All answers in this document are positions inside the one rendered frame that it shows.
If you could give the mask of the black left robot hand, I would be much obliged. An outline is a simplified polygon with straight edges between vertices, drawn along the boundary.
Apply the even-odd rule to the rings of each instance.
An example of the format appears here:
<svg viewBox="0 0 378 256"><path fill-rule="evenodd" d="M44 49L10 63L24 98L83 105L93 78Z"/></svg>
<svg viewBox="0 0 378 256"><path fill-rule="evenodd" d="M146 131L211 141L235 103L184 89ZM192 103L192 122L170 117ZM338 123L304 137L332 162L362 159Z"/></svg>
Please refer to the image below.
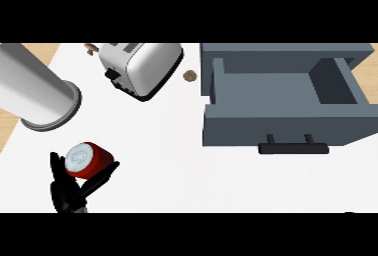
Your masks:
<svg viewBox="0 0 378 256"><path fill-rule="evenodd" d="M53 182L50 183L52 203L57 213L86 213L87 197L109 181L111 175L119 166L115 161L100 172L78 185L75 178L65 170L65 157L50 153L50 169Z"/></svg>

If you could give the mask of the red can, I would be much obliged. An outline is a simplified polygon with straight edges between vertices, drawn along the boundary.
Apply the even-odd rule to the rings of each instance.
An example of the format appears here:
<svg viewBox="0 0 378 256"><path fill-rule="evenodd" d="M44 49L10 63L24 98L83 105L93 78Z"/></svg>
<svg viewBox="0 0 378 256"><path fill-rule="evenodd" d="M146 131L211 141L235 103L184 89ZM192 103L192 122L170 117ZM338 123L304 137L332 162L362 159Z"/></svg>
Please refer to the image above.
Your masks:
<svg viewBox="0 0 378 256"><path fill-rule="evenodd" d="M75 145L65 156L68 174L88 180L114 163L112 154L94 143Z"/></svg>

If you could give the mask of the grey-blue open drawer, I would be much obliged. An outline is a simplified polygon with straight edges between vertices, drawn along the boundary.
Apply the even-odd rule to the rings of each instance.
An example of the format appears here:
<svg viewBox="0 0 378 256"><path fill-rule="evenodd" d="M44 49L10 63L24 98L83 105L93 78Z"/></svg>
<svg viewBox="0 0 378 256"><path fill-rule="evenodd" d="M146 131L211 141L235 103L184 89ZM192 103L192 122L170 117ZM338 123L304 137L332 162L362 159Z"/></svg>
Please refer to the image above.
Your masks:
<svg viewBox="0 0 378 256"><path fill-rule="evenodd" d="M279 143L344 146L378 133L378 105L368 103L345 60L319 60L307 73L229 73L213 60L211 103L205 106L202 144Z"/></svg>

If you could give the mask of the silver toaster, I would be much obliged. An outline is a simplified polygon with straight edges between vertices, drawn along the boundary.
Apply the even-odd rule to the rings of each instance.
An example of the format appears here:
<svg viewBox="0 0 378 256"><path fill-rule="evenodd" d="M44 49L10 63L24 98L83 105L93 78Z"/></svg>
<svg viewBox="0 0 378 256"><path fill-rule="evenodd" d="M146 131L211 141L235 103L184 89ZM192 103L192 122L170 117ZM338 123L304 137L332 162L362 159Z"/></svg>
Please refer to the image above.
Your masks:
<svg viewBox="0 0 378 256"><path fill-rule="evenodd" d="M183 56L179 43L105 43L99 50L105 77L142 102L162 88Z"/></svg>

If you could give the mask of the grey-blue cabinet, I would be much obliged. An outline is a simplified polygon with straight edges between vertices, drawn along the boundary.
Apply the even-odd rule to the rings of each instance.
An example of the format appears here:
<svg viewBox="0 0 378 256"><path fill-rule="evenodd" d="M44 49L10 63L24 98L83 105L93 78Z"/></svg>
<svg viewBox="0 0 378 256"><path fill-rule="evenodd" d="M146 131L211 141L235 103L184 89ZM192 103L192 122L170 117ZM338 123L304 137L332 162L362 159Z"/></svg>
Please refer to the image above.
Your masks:
<svg viewBox="0 0 378 256"><path fill-rule="evenodd" d="M322 58L341 58L350 69L373 53L369 43L201 43L201 95L210 95L213 60L227 73L308 73Z"/></svg>

